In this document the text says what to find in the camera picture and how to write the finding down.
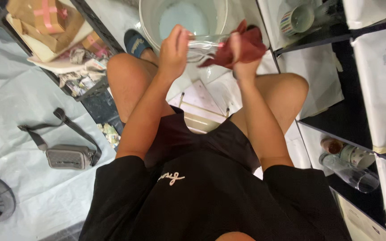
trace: person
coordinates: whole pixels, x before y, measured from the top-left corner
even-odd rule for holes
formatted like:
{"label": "person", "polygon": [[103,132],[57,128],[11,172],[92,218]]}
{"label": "person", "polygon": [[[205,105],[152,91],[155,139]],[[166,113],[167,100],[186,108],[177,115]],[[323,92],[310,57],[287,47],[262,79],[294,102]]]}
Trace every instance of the person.
{"label": "person", "polygon": [[[284,134],[308,93],[296,74],[256,77],[237,62],[243,108],[194,134],[166,94],[186,67],[189,32],[176,25],[158,58],[137,32],[108,63],[126,126],[116,159],[96,171],[80,240],[350,240],[324,173],[297,169]],[[263,180],[252,174],[263,169]]]}

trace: hand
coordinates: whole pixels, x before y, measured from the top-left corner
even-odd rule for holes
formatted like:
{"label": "hand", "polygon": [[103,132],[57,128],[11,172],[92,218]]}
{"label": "hand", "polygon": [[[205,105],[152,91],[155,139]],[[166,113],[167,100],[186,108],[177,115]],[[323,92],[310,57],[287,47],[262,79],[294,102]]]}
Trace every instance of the hand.
{"label": "hand", "polygon": [[233,70],[238,79],[239,86],[242,87],[244,84],[255,84],[257,68],[260,65],[260,61],[256,60],[250,63],[242,63],[239,61],[241,57],[241,36],[238,32],[234,32],[230,36],[230,48],[233,51],[233,63],[235,66]]}
{"label": "hand", "polygon": [[187,64],[188,31],[175,25],[160,48],[159,70],[157,75],[171,83],[183,74]]}

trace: pink tape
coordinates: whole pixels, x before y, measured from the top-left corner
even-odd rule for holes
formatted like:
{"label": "pink tape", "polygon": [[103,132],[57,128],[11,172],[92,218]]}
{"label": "pink tape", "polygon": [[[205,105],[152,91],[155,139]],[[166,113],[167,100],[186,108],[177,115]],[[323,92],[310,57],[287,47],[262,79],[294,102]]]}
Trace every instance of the pink tape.
{"label": "pink tape", "polygon": [[93,47],[95,47],[97,50],[99,50],[98,52],[94,53],[94,54],[96,54],[96,56],[102,57],[102,54],[105,54],[106,56],[108,56],[108,51],[107,51],[105,48],[99,46],[99,44],[96,43],[96,40],[94,40],[93,37],[92,37],[91,35],[89,35],[89,36],[87,37],[87,39],[88,39],[89,43],[90,43]]}
{"label": "pink tape", "polygon": [[51,25],[51,19],[50,19],[50,13],[51,12],[59,13],[63,19],[66,19],[67,15],[68,15],[66,9],[62,9],[62,11],[58,11],[57,7],[51,7],[50,8],[48,6],[48,0],[42,0],[42,9],[41,10],[35,10],[34,15],[35,16],[42,15],[42,17],[44,19],[44,25],[48,29],[48,32],[49,33],[56,33],[55,28],[53,28],[53,25]]}

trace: red cloth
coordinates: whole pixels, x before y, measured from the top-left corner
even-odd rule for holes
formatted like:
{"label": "red cloth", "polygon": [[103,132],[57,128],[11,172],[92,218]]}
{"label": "red cloth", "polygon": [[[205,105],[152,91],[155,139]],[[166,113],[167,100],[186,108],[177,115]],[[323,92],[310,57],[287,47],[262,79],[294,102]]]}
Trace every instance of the red cloth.
{"label": "red cloth", "polygon": [[[244,19],[236,30],[241,35],[241,56],[239,61],[242,63],[253,62],[261,59],[268,48],[262,43],[262,32],[255,27],[247,31],[247,21]],[[217,50],[214,59],[207,59],[199,67],[207,67],[212,64],[220,65],[228,69],[233,69],[233,52],[230,48],[230,38],[224,43],[223,47]]]}

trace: black t-shirt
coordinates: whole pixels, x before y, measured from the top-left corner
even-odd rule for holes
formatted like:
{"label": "black t-shirt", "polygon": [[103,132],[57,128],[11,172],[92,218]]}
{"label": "black t-shirt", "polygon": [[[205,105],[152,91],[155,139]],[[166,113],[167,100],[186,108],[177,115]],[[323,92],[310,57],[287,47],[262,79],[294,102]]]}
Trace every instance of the black t-shirt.
{"label": "black t-shirt", "polygon": [[263,180],[195,151],[147,170],[137,156],[96,171],[80,240],[350,240],[324,173],[272,166]]}

